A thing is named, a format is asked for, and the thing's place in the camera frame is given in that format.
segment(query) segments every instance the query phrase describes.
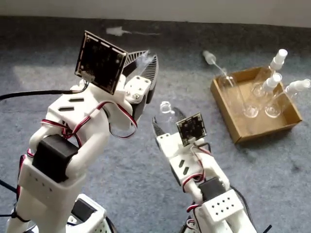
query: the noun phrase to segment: black wire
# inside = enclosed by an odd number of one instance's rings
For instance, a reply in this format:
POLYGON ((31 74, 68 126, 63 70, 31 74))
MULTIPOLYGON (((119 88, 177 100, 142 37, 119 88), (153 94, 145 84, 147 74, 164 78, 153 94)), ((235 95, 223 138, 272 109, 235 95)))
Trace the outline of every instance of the black wire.
POLYGON ((7 182, 4 182, 3 180, 0 179, 0 185, 9 189, 10 191, 17 193, 17 189, 14 188, 13 186, 9 185, 7 182))
POLYGON ((199 224, 198 219, 197 219, 197 217, 196 217, 196 215, 195 215, 195 208, 193 209, 193 216, 194 216, 194 218, 195 218, 196 223, 198 224, 200 233, 202 233, 201 228, 200 228, 200 224, 199 224))
POLYGON ((38 95, 61 95, 61 94, 78 94, 81 92, 84 92, 88 87, 88 82, 85 82, 85 85, 83 89, 74 91, 74 90, 38 90, 38 91, 21 91, 21 92, 14 92, 10 94, 5 94, 0 96, 0 101, 1 100, 6 100, 9 98, 14 98, 14 97, 21 97, 21 96, 38 96, 38 95))
POLYGON ((111 230, 111 233, 115 233, 115 230, 116 230, 115 225, 112 223, 112 221, 108 217, 106 217, 106 221, 111 230))
POLYGON ((199 145, 197 145, 197 144, 194 143, 194 145, 195 145, 195 147, 197 147, 197 148, 204 147, 204 146, 208 146, 208 151, 212 153, 210 143, 208 143, 208 142, 201 143, 201 144, 199 144, 199 145))
POLYGON ((72 222, 67 222, 67 225, 70 225, 70 226, 76 226, 77 224, 72 223, 72 222))
POLYGON ((245 197, 242 195, 242 193, 238 189, 236 189, 232 185, 230 185, 230 188, 232 188, 241 197, 242 201, 244 202, 244 206, 245 206, 248 218, 251 221, 251 223, 253 224, 253 226, 255 227, 254 222, 253 222, 253 218, 252 218, 252 215, 251 215, 251 212, 249 210, 249 207, 248 207, 248 204, 247 204, 245 197))
POLYGON ((12 214, 9 214, 9 215, 0 215, 0 217, 11 217, 12 214))
POLYGON ((272 225, 269 225, 268 227, 267 227, 267 229, 266 230, 264 230, 264 232, 263 233, 267 233, 268 231, 270 231, 270 229, 272 228, 272 225))

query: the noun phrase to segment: open cardboard tray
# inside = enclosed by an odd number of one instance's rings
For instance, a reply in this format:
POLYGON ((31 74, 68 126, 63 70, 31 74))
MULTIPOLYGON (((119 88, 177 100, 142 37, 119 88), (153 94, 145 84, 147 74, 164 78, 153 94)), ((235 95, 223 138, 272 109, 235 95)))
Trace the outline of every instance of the open cardboard tray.
MULTIPOLYGON (((230 74, 236 78, 237 84, 245 100, 250 94, 252 80, 256 77, 260 69, 260 67, 256 67, 230 74)), ((277 118, 268 117, 264 111, 260 111, 258 116, 253 119, 244 117, 243 114, 234 114, 230 111, 225 101, 224 94, 218 85, 218 78, 219 77, 216 77, 212 81, 210 90, 216 100, 234 143, 240 143, 274 132, 291 129, 302 121, 300 113, 292 102, 277 118)), ((282 83, 276 87, 276 90, 281 89, 283 89, 282 83)))

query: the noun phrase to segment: white robotic arm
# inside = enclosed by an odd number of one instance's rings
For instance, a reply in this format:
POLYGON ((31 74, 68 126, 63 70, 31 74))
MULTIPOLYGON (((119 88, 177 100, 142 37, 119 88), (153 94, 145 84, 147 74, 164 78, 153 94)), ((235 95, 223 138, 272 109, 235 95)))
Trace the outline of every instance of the white robotic arm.
POLYGON ((257 233, 214 157, 196 146, 204 143, 202 138, 185 147, 179 133, 159 135, 156 140, 177 182, 195 202, 187 209, 194 225, 184 232, 257 233))
MULTIPOLYGON (((93 233, 97 230, 113 233, 112 227, 107 228, 105 209, 80 194, 81 188, 88 167, 102 153, 113 130, 134 128, 136 131, 145 105, 151 101, 156 77, 151 79, 142 73, 126 82, 126 77, 120 74, 112 90, 116 78, 111 70, 107 73, 114 79, 108 83, 101 79, 98 83, 98 77, 90 75, 96 74, 98 69, 102 71, 104 67, 104 64, 93 67, 97 63, 92 60, 93 57, 87 56, 88 52, 94 51, 94 46, 102 49, 103 53, 93 56, 100 62, 109 61, 107 68, 113 70, 114 65, 121 67, 124 64, 125 52, 85 32, 84 52, 80 54, 86 54, 86 58, 91 59, 87 60, 86 67, 92 70, 88 70, 89 74, 81 72, 82 64, 86 63, 82 55, 79 56, 77 70, 90 83, 83 92, 62 95, 52 103, 46 118, 41 121, 41 128, 31 137, 28 156, 22 163, 18 179, 18 200, 7 222, 6 233, 24 233, 30 220, 36 224, 31 233, 93 233), (91 45, 91 50, 86 50, 87 43, 91 45), (110 48, 108 52, 111 54, 105 60, 103 57, 107 48, 110 48), (78 147, 69 142, 71 137, 76 137, 78 147)), ((157 69, 156 55, 151 57, 150 63, 157 69)), ((86 83, 81 81, 72 90, 81 90, 84 85, 86 83)))

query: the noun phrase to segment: robotic arm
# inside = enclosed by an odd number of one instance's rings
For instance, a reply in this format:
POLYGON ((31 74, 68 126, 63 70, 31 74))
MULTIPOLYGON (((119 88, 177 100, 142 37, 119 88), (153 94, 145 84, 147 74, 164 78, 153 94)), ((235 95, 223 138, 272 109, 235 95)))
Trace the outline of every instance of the robotic arm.
POLYGON ((205 130, 198 135, 200 121, 200 114, 189 117, 177 123, 179 133, 158 134, 156 138, 177 182, 194 200, 187 209, 191 213, 188 227, 181 232, 257 233, 227 176, 210 151, 200 146, 206 135, 205 130))
MULTIPOLYGON (((6 233, 27 231, 30 220, 36 227, 29 233, 114 232, 105 209, 79 193, 88 167, 102 153, 113 130, 137 129, 155 89, 157 66, 156 55, 128 54, 85 32, 76 68, 83 80, 71 89, 87 88, 52 103, 41 128, 31 137, 6 233), (138 64, 137 58, 145 63, 138 64), (137 68, 142 72, 131 77, 137 68), (71 137, 76 137, 78 146, 69 141, 71 137)), ((118 137, 128 138, 134 132, 118 137)))

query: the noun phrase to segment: dropper bottle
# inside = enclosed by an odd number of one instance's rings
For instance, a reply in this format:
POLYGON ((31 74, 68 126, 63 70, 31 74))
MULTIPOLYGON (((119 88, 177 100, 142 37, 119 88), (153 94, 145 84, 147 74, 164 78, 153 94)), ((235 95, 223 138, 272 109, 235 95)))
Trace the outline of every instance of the dropper bottle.
POLYGON ((276 71, 280 70, 284 65, 285 58, 287 56, 287 51, 285 49, 280 49, 276 56, 271 61, 270 65, 261 68, 257 76, 255 77, 253 84, 251 86, 251 92, 256 97, 262 97, 265 95, 261 89, 263 83, 270 77, 272 77, 276 71))
POLYGON ((215 55, 205 50, 203 51, 203 56, 209 65, 214 65, 221 71, 221 75, 218 78, 218 85, 230 111, 235 115, 243 114, 247 118, 257 117, 259 108, 252 103, 245 103, 236 79, 232 75, 229 76, 225 69, 216 64, 215 55))
POLYGON ((265 113, 271 118, 277 118, 291 104, 291 100, 299 92, 306 91, 311 87, 310 79, 299 80, 290 83, 283 92, 276 94, 265 107, 265 113))

